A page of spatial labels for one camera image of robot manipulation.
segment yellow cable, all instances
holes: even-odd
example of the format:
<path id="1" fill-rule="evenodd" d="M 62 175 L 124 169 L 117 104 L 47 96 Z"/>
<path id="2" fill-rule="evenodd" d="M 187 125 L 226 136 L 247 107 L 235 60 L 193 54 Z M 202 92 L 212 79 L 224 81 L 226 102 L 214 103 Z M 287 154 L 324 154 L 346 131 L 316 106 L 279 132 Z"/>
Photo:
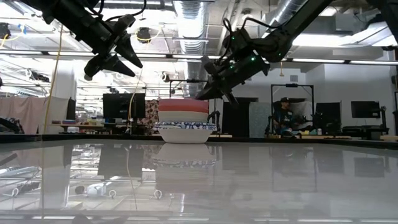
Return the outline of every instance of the yellow cable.
<path id="1" fill-rule="evenodd" d="M 141 72 L 139 73 L 138 82 L 137 82 L 136 88 L 134 89 L 134 93 L 132 94 L 131 99 L 130 99 L 129 114 L 127 116 L 127 123 L 129 123 L 128 121 L 130 121 L 130 119 L 131 119 L 131 105 L 132 105 L 132 101 L 134 99 L 134 96 L 136 95 L 136 91 L 137 91 L 137 88 L 138 88 L 139 81 L 141 80 L 141 75 L 142 75 L 142 71 L 143 70 L 144 69 L 141 69 Z M 130 135 L 131 135 L 131 132 L 132 132 L 132 125 L 131 125 L 131 122 L 130 122 Z"/>
<path id="2" fill-rule="evenodd" d="M 58 70 L 58 62 L 60 60 L 60 53 L 62 49 L 62 30 L 63 30 L 63 25 L 61 25 L 61 31 L 60 31 L 60 45 L 58 48 L 58 54 L 57 54 L 57 59 L 55 61 L 55 68 L 54 72 L 52 74 L 52 80 L 51 80 L 51 88 L 50 88 L 50 96 L 49 96 L 49 101 L 47 103 L 47 108 L 45 110 L 45 116 L 44 116 L 44 131 L 43 134 L 47 132 L 47 118 L 49 115 L 49 109 L 50 109 L 50 103 L 51 103 L 51 97 L 52 97 L 52 90 L 54 88 L 54 83 L 55 83 L 55 77 L 57 76 L 57 70 Z"/>
<path id="3" fill-rule="evenodd" d="M 157 34 L 156 34 L 155 36 L 153 36 L 153 37 L 151 37 L 151 38 L 148 38 L 148 39 L 142 39 L 142 38 L 139 38 L 139 37 L 137 36 L 137 34 L 138 34 L 138 30 L 137 30 L 136 33 L 135 33 L 135 36 L 136 36 L 136 39 L 137 39 L 137 40 L 148 41 L 148 42 L 149 42 L 150 40 L 152 40 L 152 39 L 158 37 L 159 34 L 160 34 L 160 32 L 162 32 L 162 28 L 159 28 L 159 30 L 157 31 Z"/>
<path id="4" fill-rule="evenodd" d="M 16 40 L 16 39 L 22 37 L 22 35 L 24 35 L 24 28 L 25 28 L 25 26 L 21 26 L 21 33 L 19 33 L 18 36 L 13 37 L 13 38 L 11 38 L 11 39 L 6 39 L 6 38 L 8 37 L 8 34 L 6 34 L 6 35 L 4 36 L 2 42 L 1 42 L 0 49 L 4 46 L 4 43 L 5 43 L 6 41 Z"/>

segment man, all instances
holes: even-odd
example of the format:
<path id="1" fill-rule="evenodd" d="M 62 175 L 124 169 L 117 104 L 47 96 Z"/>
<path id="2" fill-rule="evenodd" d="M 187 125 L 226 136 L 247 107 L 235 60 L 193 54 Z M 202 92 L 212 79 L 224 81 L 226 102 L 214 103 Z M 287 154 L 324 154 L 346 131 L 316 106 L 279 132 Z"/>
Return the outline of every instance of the man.
<path id="1" fill-rule="evenodd" d="M 289 110 L 290 102 L 287 97 L 280 99 L 281 107 L 275 110 L 274 117 L 272 118 L 275 131 L 281 134 L 283 131 L 292 130 L 293 125 L 293 111 Z"/>

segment cable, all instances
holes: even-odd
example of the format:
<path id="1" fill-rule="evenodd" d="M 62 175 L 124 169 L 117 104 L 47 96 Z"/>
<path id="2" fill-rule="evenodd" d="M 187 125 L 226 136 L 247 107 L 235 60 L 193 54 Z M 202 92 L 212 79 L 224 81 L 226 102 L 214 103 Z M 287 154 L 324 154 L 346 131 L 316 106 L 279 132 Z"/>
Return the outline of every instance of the cable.
<path id="1" fill-rule="evenodd" d="M 231 26 L 231 22 L 227 19 L 224 18 L 223 19 L 223 24 L 226 28 L 226 30 L 228 30 L 229 32 L 229 39 L 228 39 L 228 43 L 227 46 L 225 48 L 225 52 L 224 54 L 218 59 L 217 64 L 220 64 L 221 60 L 225 57 L 225 55 L 228 53 L 228 50 L 231 48 L 231 44 L 232 44 L 232 26 Z"/>
<path id="2" fill-rule="evenodd" d="M 63 25 L 61 25 L 61 31 L 60 31 L 60 45 L 59 45 L 59 47 L 58 47 L 57 59 L 55 60 L 55 68 L 54 68 L 54 72 L 53 72 L 53 74 L 52 74 L 49 101 L 47 102 L 47 108 L 45 109 L 43 134 L 45 134 L 45 133 L 47 132 L 47 118 L 48 118 L 48 116 L 49 116 L 49 109 L 50 109 L 50 103 L 51 103 L 51 97 L 52 97 L 52 90 L 53 90 L 53 88 L 54 88 L 55 77 L 57 76 L 57 70 L 58 70 L 58 62 L 59 62 L 59 60 L 60 60 L 60 53 L 61 53 L 61 50 L 62 50 L 62 32 L 63 32 Z"/>
<path id="3" fill-rule="evenodd" d="M 131 179 L 130 170 L 129 170 L 130 149 L 127 149 L 126 147 L 125 147 L 124 149 L 127 150 L 127 158 L 126 158 L 127 174 L 129 175 L 129 178 L 130 178 L 130 184 L 131 184 L 131 188 L 132 188 L 132 194 L 133 194 L 133 196 L 134 196 L 134 203 L 136 204 L 136 211 L 138 211 L 138 207 L 137 207 L 137 198 L 136 198 L 136 191 L 134 190 L 134 185 L 132 184 L 132 179 Z"/>
<path id="4" fill-rule="evenodd" d="M 270 26 L 270 25 L 268 25 L 268 24 L 266 24 L 266 23 L 263 23 L 263 22 L 261 22 L 261 21 L 258 21 L 257 19 L 253 19 L 253 18 L 247 17 L 247 18 L 244 19 L 244 22 L 243 22 L 243 25 L 242 25 L 242 28 L 241 28 L 241 29 L 243 29 L 244 26 L 246 25 L 246 21 L 255 22 L 255 23 L 260 24 L 260 25 L 262 25 L 262 26 L 265 26 L 266 28 L 269 28 L 269 29 L 278 29 L 278 28 L 280 28 L 280 27 L 283 25 L 283 24 L 281 24 L 281 25 L 279 25 L 279 26 Z"/>
<path id="5" fill-rule="evenodd" d="M 101 3 L 99 5 L 99 10 L 98 10 L 98 14 L 102 13 L 102 10 L 104 9 L 104 5 L 105 5 L 105 0 L 101 0 Z"/>
<path id="6" fill-rule="evenodd" d="M 144 69 L 141 69 L 141 72 L 139 73 L 137 85 L 136 85 L 136 87 L 135 87 L 135 89 L 134 89 L 134 93 L 132 94 L 131 99 L 130 99 L 129 114 L 128 114 L 128 116 L 127 116 L 127 118 L 128 118 L 128 120 L 127 120 L 127 125 L 129 124 L 129 121 L 131 120 L 131 105 L 132 105 L 132 101 L 133 101 L 133 99 L 134 99 L 134 96 L 136 95 L 136 91 L 137 91 L 137 89 L 138 89 L 138 84 L 139 84 L 139 81 L 141 80 L 141 75 L 142 75 L 142 71 L 143 71 L 143 70 L 144 70 Z M 131 125 L 131 122 L 130 122 L 130 135 L 131 135 L 131 132 L 132 132 L 132 125 Z"/>
<path id="7" fill-rule="evenodd" d="M 137 40 L 141 40 L 141 41 L 150 41 L 150 40 L 152 40 L 152 39 L 154 39 L 154 38 L 158 37 L 158 36 L 159 36 L 159 34 L 160 34 L 160 32 L 162 32 L 162 29 L 161 29 L 161 28 L 160 28 L 160 29 L 158 29 L 158 31 L 157 31 L 157 34 L 156 34 L 155 36 L 151 37 L 151 38 L 148 38 L 148 39 L 142 39 L 142 38 L 139 38 L 139 37 L 137 36 L 137 34 L 138 34 L 138 31 L 139 31 L 139 30 L 137 30 L 137 31 L 136 31 L 136 33 L 134 34 L 134 35 L 136 36 L 136 39 L 137 39 Z"/>
<path id="8" fill-rule="evenodd" d="M 3 47 L 3 45 L 4 45 L 4 43 L 5 43 L 6 41 L 16 40 L 16 39 L 22 37 L 22 35 L 24 35 L 25 25 L 21 25 L 20 28 L 21 28 L 21 32 L 18 34 L 18 36 L 13 37 L 13 38 L 11 38 L 11 39 L 7 39 L 8 34 L 6 34 L 6 35 L 4 36 L 4 38 L 3 38 L 2 42 L 1 42 L 1 45 L 0 45 L 0 49 Z"/>
<path id="9" fill-rule="evenodd" d="M 141 14 L 141 13 L 144 12 L 144 10 L 146 9 L 146 7 L 147 7 L 147 0 L 144 0 L 144 6 L 142 7 L 142 9 L 141 9 L 139 12 L 136 12 L 136 13 L 131 14 L 131 15 L 132 15 L 132 16 L 138 16 L 139 14 Z M 115 19 L 119 19 L 120 17 L 122 17 L 122 16 L 110 17 L 110 18 L 108 18 L 107 20 L 105 20 L 105 22 L 109 22 L 109 21 L 112 21 L 112 20 L 115 20 Z"/>

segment curtain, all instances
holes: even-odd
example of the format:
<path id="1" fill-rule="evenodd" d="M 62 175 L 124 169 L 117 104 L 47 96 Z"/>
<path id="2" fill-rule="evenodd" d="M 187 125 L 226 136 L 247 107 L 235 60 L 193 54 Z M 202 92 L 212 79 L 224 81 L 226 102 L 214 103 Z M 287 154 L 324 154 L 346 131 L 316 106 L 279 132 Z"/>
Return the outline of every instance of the curtain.
<path id="1" fill-rule="evenodd" d="M 268 117 L 271 115 L 270 103 L 252 102 L 249 105 L 249 129 L 250 138 L 264 138 L 268 125 Z"/>
<path id="2" fill-rule="evenodd" d="M 53 97 L 49 108 L 47 124 L 52 120 L 63 120 L 67 116 L 69 99 Z M 0 116 L 19 119 L 25 134 L 42 133 L 44 116 L 47 107 L 47 98 L 38 97 L 7 97 L 0 98 Z M 58 134 L 61 127 L 49 127 L 47 134 Z"/>

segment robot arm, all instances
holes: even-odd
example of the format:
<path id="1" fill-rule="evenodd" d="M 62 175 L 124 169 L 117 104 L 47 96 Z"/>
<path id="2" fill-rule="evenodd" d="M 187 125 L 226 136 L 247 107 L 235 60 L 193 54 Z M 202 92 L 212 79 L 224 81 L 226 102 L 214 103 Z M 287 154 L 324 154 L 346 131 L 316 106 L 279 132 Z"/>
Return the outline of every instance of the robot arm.
<path id="1" fill-rule="evenodd" d="M 102 20 L 101 12 L 93 9 L 98 0 L 21 0 L 22 2 L 43 12 L 46 23 L 51 23 L 54 19 L 61 22 L 71 32 L 76 34 L 76 40 L 82 40 L 88 44 L 95 56 L 85 67 L 85 79 L 91 80 L 92 77 L 102 69 L 119 72 L 131 77 L 135 74 L 125 64 L 118 59 L 116 53 L 142 68 L 141 61 L 138 59 L 131 47 L 131 35 L 126 32 L 135 22 L 136 14 L 126 14 L 115 17 L 116 22 Z"/>
<path id="2" fill-rule="evenodd" d="M 280 62 L 290 50 L 293 40 L 301 34 L 333 0 L 308 0 L 297 13 L 279 27 L 270 27 L 255 19 L 246 18 L 241 29 L 230 31 L 224 40 L 224 47 L 231 54 L 213 63 L 204 56 L 201 60 L 205 70 L 210 74 L 208 83 L 197 94 L 196 99 L 208 100 L 227 97 L 230 103 L 236 103 L 232 88 L 242 83 L 257 72 L 268 74 L 268 62 Z M 398 0 L 367 0 L 377 7 L 398 41 Z M 247 20 L 274 29 L 263 39 L 252 39 L 244 29 Z"/>

